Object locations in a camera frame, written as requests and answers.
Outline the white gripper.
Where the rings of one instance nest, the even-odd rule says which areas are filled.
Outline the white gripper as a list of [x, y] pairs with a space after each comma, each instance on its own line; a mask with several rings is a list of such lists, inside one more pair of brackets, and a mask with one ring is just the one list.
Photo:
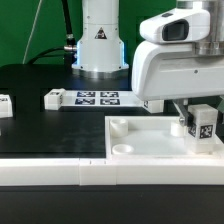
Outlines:
[[134, 54], [132, 90], [141, 100], [176, 99], [182, 126], [188, 111], [181, 98], [224, 94], [224, 56], [196, 53], [209, 31], [204, 9], [175, 8], [140, 24], [144, 41]]

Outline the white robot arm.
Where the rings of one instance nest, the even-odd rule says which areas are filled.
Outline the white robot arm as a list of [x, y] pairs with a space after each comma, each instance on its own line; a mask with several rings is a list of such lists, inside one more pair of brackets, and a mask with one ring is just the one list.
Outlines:
[[132, 70], [142, 101], [172, 100], [186, 121], [189, 98], [224, 95], [224, 0], [176, 0], [176, 7], [140, 24], [144, 39], [133, 64], [119, 38], [119, 0], [83, 0], [83, 36], [75, 71], [91, 78]]

